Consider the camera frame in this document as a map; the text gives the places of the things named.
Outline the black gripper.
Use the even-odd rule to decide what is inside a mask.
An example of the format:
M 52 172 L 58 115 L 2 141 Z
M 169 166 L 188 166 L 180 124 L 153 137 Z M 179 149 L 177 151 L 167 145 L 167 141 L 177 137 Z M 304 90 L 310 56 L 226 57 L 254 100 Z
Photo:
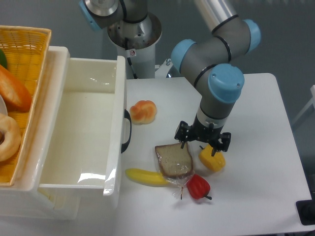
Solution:
M 230 145 L 231 133 L 221 133 L 222 129 L 223 127 L 214 128 L 212 124 L 205 126 L 195 117 L 192 126 L 185 121 L 179 123 L 174 139 L 181 143 L 181 149 L 184 148 L 185 143 L 191 141 L 208 143 L 213 148 L 211 156 L 215 156 L 217 152 L 227 152 Z

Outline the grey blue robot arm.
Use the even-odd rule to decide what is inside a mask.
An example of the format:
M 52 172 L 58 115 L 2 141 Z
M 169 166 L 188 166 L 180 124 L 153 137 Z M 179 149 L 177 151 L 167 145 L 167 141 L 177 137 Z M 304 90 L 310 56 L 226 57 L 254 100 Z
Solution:
M 231 135 L 222 128 L 245 82 L 230 62 L 255 49 L 261 32 L 252 20 L 240 19 L 227 0 L 197 0 L 195 5 L 212 37 L 203 44 L 185 39 L 171 53 L 173 66 L 202 96 L 193 124 L 180 122 L 175 139 L 208 143 L 217 153 L 229 148 Z M 129 79 L 154 77 L 161 23 L 145 0 L 82 0 L 79 6 L 93 30 L 107 29 L 126 60 Z

